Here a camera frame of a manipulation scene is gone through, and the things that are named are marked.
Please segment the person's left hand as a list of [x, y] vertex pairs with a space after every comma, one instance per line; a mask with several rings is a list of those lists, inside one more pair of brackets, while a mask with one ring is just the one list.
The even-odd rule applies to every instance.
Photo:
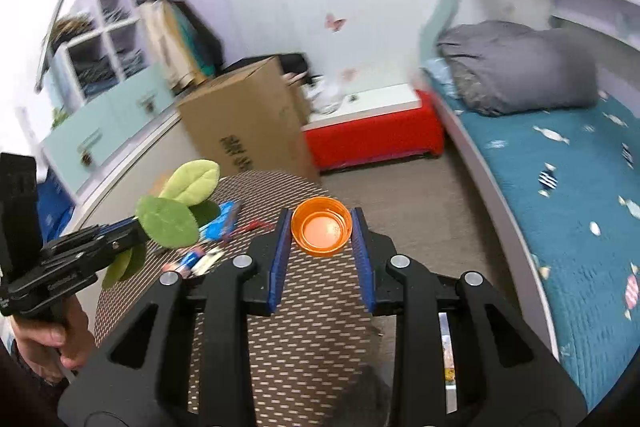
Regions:
[[39, 377], [56, 383], [62, 367], [76, 371], [85, 365], [96, 340], [89, 331], [88, 315], [76, 297], [64, 305], [66, 326], [10, 317], [17, 351]]

